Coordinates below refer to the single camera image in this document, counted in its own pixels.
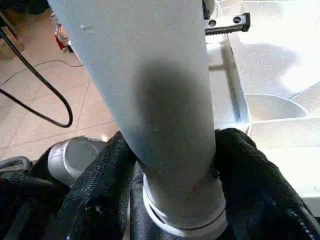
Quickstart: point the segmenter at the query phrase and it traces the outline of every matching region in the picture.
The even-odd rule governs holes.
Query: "black cable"
[[[67,102],[67,100],[64,98],[64,96],[62,96],[62,94],[60,92],[58,92],[57,89],[55,89],[25,58],[24,56],[21,55],[21,53],[19,52],[19,50],[16,48],[15,45],[13,45],[13,43],[10,41],[10,39],[7,37],[7,35],[4,33],[4,31],[1,29],[0,27],[0,37],[2,37],[4,39],[4,41],[6,42],[6,44],[8,44],[8,46],[11,48],[11,50],[15,53],[15,55],[17,55],[17,57],[21,60],[21,62],[23,62],[24,65],[26,65],[26,67],[44,84],[47,86],[47,88],[49,88],[60,100],[61,102],[63,102],[68,115],[69,115],[69,122],[67,124],[62,124],[60,122],[57,122],[43,114],[41,114],[40,112],[30,108],[29,106],[25,105],[24,103],[22,103],[20,100],[16,99],[14,96],[12,96],[11,94],[9,94],[8,92],[0,89],[0,93],[5,95],[6,97],[8,97],[9,99],[11,99],[12,101],[16,102],[17,104],[19,104],[20,106],[22,106],[23,108],[27,109],[28,111],[30,111],[31,113],[37,115],[38,117],[47,120],[48,122],[59,126],[61,128],[68,128],[72,125],[73,122],[73,113],[71,110],[71,107],[69,105],[69,103]]]
[[[43,64],[47,64],[47,63],[52,63],[52,62],[59,62],[59,63],[64,63],[66,65],[68,65],[69,67],[72,67],[72,68],[79,68],[79,67],[83,67],[84,65],[83,64],[80,64],[80,65],[71,65],[69,63],[67,63],[66,61],[62,61],[62,60],[49,60],[49,61],[43,61],[43,62],[40,62],[40,63],[37,63],[36,65],[32,65],[32,67],[37,67],[39,65],[43,65]],[[18,75],[19,73],[22,73],[26,70],[29,70],[29,68],[24,68],[20,71],[17,71],[15,72],[14,74],[12,74],[9,78],[7,78],[1,85],[0,87],[2,87],[3,85],[5,85],[10,79],[12,79],[14,76]]]

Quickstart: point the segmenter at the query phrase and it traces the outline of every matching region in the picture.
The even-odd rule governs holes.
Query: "floor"
[[[75,54],[60,51],[49,14],[28,16],[17,30],[25,47],[22,54],[32,65],[50,60],[81,65]],[[2,85],[24,68],[17,57],[0,60],[1,88],[42,114],[66,123],[68,115],[63,104],[29,71]],[[0,95],[0,160],[27,156],[34,161],[57,142],[83,135],[107,141],[115,134],[118,126],[83,66],[50,62],[37,69],[71,105],[73,124],[70,128],[57,127]]]

